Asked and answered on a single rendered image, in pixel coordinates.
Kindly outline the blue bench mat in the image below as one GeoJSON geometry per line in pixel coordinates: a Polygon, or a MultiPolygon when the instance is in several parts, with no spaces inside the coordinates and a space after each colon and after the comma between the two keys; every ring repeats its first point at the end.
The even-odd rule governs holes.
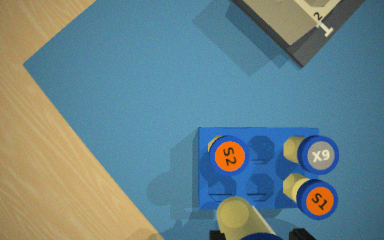
{"type": "Polygon", "coordinates": [[[198,127],[319,128],[338,207],[257,209],[284,240],[384,240],[384,0],[365,0],[304,67],[231,0],[96,0],[23,66],[165,240],[209,240],[198,127]]]}

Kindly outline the blue tube rack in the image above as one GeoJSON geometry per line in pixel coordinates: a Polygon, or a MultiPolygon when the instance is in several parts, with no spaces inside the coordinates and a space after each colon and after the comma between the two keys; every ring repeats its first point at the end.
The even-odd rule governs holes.
{"type": "Polygon", "coordinates": [[[292,135],[319,134],[316,128],[304,127],[198,127],[199,209],[217,209],[230,196],[243,197],[256,209],[298,208],[283,194],[283,181],[291,173],[311,179],[318,179],[318,175],[284,157],[284,143],[292,135]],[[219,174],[209,161],[208,144],[216,136],[225,135],[241,139],[250,151],[245,171],[233,177],[219,174]]]}

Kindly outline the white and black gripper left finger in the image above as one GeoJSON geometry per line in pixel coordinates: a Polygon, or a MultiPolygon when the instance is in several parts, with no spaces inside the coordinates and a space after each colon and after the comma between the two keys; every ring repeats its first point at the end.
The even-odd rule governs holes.
{"type": "Polygon", "coordinates": [[[209,240],[226,240],[226,237],[224,233],[220,232],[220,230],[210,230],[209,240]]]}

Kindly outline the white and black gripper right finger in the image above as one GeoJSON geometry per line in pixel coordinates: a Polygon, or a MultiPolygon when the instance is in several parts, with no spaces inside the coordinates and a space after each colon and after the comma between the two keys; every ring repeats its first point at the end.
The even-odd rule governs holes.
{"type": "Polygon", "coordinates": [[[316,240],[304,228],[294,228],[289,232],[289,240],[316,240]]]}

